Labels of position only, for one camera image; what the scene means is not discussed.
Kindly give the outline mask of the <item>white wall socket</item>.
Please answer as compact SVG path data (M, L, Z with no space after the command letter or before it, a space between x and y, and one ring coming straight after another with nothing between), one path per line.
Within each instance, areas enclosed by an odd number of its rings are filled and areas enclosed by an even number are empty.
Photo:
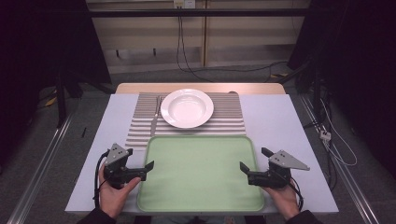
M177 9L194 9L196 8L196 2L195 0L173 0L174 3L174 8Z

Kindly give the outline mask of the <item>green tray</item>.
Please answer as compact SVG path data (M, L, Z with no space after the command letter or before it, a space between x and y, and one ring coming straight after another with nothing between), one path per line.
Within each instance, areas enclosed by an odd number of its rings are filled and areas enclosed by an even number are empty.
M246 136L157 136L149 140L148 172L137 205L147 213L258 212L262 190L250 186L240 170L257 169Z

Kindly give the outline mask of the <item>white table sheet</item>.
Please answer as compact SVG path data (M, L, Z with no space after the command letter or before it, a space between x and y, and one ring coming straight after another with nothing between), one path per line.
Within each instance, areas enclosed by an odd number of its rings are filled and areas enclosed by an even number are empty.
M70 196L65 210L84 215L94 208L93 175L100 155L114 143L125 144L138 96L136 94L115 94L110 97L105 114L93 140L87 159L82 167L78 182ZM247 137L251 140L257 169L268 167L267 159L261 154L262 147L275 151L284 149L296 159L304 162L309 171L294 171L304 197L304 209L316 215L333 214L338 207L321 172L318 160L305 135L290 97L287 94L242 95L240 97ZM124 211L130 214L149 214L137 205L140 186L129 196ZM267 193L262 191L264 208L258 212L221 212L197 215L259 215L276 211Z

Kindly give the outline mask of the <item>person's right hand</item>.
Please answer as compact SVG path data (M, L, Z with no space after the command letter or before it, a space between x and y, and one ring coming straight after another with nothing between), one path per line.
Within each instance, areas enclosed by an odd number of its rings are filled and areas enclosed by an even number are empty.
M275 206L281 216L288 221L300 213L294 185L289 183L283 189L263 188L275 203Z

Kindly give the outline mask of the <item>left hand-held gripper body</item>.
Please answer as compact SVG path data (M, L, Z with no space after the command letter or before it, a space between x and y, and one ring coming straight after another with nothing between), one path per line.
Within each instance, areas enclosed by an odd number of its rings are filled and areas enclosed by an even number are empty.
M118 144L113 144L108 151L105 160L104 177L112 188L121 189L122 185L136 177L140 177L142 181L147 179L145 167L128 168L126 166L129 157L126 154L126 149Z

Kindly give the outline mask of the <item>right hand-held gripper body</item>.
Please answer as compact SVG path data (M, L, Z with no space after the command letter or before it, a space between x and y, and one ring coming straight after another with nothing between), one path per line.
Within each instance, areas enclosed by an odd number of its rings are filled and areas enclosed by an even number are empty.
M310 168L288 152L279 150L268 158L268 170L265 172L251 171L247 174L249 185L271 189L283 189L291 180L291 169L309 171Z

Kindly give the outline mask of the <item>grey striped placemat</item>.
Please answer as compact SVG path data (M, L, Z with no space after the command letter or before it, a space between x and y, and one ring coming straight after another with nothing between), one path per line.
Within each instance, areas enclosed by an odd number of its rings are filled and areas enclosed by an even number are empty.
M151 122L159 95L165 98L167 92L142 92L139 94L126 137L126 147L146 148L151 138ZM247 132L239 95L236 92L209 92L208 96L214 104L214 112L203 125L191 129L181 129L168 124L162 115L159 115L155 134L245 135Z

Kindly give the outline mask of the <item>white plate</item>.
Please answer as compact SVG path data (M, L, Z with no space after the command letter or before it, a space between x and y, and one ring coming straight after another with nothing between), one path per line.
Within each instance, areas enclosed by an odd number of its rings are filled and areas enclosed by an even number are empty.
M180 129L199 127L209 121L213 113L212 99L206 93L194 89L173 91L161 104L163 119Z

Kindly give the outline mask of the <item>person's left hand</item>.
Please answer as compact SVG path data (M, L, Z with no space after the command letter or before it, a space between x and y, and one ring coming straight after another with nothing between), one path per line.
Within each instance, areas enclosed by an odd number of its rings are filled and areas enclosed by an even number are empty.
M116 219L129 196L131 191L141 182L140 177L136 177L124 185L121 189L112 188L104 178L104 168L102 165L99 170L99 204L100 209L110 217Z

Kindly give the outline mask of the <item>silver fork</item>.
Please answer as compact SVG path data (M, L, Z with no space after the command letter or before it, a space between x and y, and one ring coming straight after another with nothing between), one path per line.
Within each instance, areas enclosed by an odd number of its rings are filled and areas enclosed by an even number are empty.
M153 117L153 119L151 121L151 124L150 124L150 136L151 137L154 136L155 132L156 132L157 120L158 120L158 117L159 117L159 114L160 114L160 111L161 111L161 103L162 103L162 97L161 97L161 95L159 95L157 97L157 104L156 104L155 114L154 114L154 117Z

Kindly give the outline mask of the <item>black horizontal bar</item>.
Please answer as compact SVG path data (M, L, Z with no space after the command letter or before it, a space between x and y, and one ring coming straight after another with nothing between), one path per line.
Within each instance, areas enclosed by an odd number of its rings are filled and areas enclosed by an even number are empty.
M135 17L294 17L307 16L313 10L306 8L270 9L137 9L137 10L94 10L88 12L93 18Z

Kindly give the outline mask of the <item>black metal stand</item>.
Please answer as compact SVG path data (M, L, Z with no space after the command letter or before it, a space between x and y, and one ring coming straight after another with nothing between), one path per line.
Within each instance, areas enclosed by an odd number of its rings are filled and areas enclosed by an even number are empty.
M56 92L57 92L57 102L58 102L58 128L61 128L67 116L66 103L64 97L64 82L62 71L58 72L56 79Z

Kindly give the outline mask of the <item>black curtain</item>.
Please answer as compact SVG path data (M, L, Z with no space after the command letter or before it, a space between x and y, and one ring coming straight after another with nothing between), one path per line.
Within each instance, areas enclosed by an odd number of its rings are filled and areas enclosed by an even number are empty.
M111 81L86 0L0 0L0 168L24 136L46 87L82 95Z
M373 156L396 177L396 0L311 0L309 7L334 13L304 18L289 68L300 67L332 28L321 74Z

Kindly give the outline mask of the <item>aluminium floor rail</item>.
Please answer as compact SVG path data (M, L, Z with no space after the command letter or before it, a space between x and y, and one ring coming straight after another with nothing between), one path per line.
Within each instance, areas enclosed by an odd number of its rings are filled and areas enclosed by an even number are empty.
M375 211L373 210L373 207L370 205L358 182L349 171L350 168L355 167L358 164L358 158L356 156L356 153L353 151L347 141L341 136L341 134L334 128L328 108L322 100L319 100L319 107L324 109L325 117L327 121L329 121L329 125L326 126L325 124L320 122L319 118L314 114L314 105L309 100L309 97L301 95L300 99L309 118L314 123L314 127L317 130L318 134L320 131L330 132L331 134L337 136L351 152L354 161L347 162L342 158L341 153L339 152L338 148L334 143L332 143L331 141L321 140L319 138L326 152L330 154L330 159L334 165L334 168L337 171L339 177L342 179L344 185L346 186L346 190L349 193L357 210L359 211L363 219L363 223L380 224L379 219L377 218Z
M56 132L53 135L42 160L35 169L33 177L28 182L28 186L25 188L23 194L18 200L13 212L11 213L11 216L7 221L7 224L24 224L38 195L38 192L42 187L44 179L53 163L53 160L59 151L73 117L73 114L68 115L62 125L56 129Z

